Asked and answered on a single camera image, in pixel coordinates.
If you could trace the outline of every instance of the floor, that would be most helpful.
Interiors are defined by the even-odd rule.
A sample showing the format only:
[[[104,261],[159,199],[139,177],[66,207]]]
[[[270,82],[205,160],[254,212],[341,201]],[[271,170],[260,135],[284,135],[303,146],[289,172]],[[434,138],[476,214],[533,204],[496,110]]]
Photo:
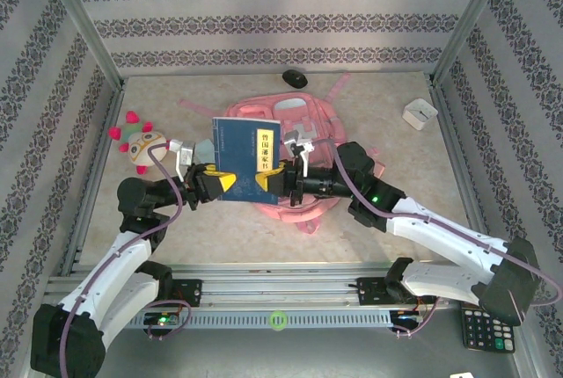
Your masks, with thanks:
[[[309,84],[303,91],[322,98],[339,77],[340,74],[308,75]],[[199,142],[212,139],[211,120],[178,107],[180,99],[224,110],[243,98],[288,91],[291,88],[280,75],[131,77],[118,124],[124,121],[128,110],[135,110],[167,138]],[[386,165],[383,180],[425,207],[466,225],[438,122],[430,122],[419,132],[401,118],[404,106],[416,98],[430,101],[421,73],[358,73],[351,76],[333,104],[348,139],[380,151],[378,160]],[[164,161],[173,171],[174,155],[170,153]],[[135,167],[114,142],[80,257],[82,265],[96,264],[111,246],[121,224],[117,186],[124,178],[135,175]],[[152,167],[145,178],[162,177]],[[314,235],[265,217],[248,203],[221,201],[201,205],[196,212],[184,212],[169,227],[152,259],[170,265],[438,258],[404,238],[364,228],[347,213],[347,205],[343,200],[326,213]],[[162,210],[166,214],[173,211],[172,207]]]

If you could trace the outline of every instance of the book cover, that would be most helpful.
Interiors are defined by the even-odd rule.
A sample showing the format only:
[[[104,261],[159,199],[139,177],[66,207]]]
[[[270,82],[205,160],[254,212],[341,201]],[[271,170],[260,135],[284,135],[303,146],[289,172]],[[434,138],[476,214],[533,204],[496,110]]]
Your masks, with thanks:
[[[243,200],[277,205],[278,197],[256,183],[256,173],[280,164],[280,122],[276,120],[215,117],[215,164],[219,171],[233,172],[237,181],[220,200]]]

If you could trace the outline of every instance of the calculator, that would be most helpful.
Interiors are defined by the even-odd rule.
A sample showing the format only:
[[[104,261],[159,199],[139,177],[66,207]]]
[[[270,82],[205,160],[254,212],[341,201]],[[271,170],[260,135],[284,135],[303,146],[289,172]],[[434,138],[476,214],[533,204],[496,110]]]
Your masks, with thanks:
[[[514,329],[470,303],[461,305],[464,346],[492,353],[514,353]]]

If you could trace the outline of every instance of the green ring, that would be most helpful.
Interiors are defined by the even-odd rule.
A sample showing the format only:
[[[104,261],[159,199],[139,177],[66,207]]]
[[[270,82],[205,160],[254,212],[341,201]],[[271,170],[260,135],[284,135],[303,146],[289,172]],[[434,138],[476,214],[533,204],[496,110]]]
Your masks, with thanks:
[[[275,323],[276,318],[280,318],[281,322]],[[287,326],[288,326],[288,315],[285,312],[281,310],[275,310],[274,312],[272,312],[272,315],[270,315],[270,327],[272,327],[272,330],[281,331],[285,329],[285,327]]]

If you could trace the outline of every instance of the small white device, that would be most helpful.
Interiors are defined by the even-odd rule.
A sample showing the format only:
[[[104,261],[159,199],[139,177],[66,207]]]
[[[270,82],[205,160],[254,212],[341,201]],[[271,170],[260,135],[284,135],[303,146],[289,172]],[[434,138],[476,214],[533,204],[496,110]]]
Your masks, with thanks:
[[[437,115],[438,111],[423,98],[415,99],[403,110],[403,119],[416,130],[422,130]]]

